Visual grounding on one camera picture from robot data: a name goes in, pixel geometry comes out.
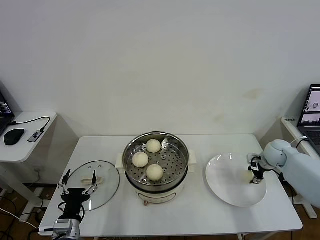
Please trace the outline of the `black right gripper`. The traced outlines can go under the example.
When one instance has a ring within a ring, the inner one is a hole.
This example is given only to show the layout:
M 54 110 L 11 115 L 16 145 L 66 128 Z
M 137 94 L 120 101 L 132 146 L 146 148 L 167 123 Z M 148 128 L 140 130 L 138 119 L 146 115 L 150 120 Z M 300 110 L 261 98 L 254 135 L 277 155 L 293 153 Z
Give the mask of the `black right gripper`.
M 264 179 L 265 170 L 261 167 L 260 162 L 257 159 L 252 160 L 252 171 L 256 180 L 253 178 L 250 181 L 250 184 L 260 184 Z

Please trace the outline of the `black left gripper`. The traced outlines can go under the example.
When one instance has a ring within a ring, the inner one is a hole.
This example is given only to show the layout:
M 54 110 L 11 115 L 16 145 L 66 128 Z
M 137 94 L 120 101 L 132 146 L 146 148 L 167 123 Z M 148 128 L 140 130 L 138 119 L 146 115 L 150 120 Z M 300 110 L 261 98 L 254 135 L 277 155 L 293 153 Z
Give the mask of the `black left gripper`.
M 71 169 L 69 169 L 57 186 L 61 192 L 62 202 L 59 204 L 61 207 L 64 205 L 63 214 L 60 218 L 84 218 L 85 208 L 84 202 L 90 199 L 90 195 L 95 192 L 97 185 L 96 171 L 93 172 L 92 181 L 90 187 L 84 188 L 69 188 L 67 189 L 67 183 L 70 177 Z

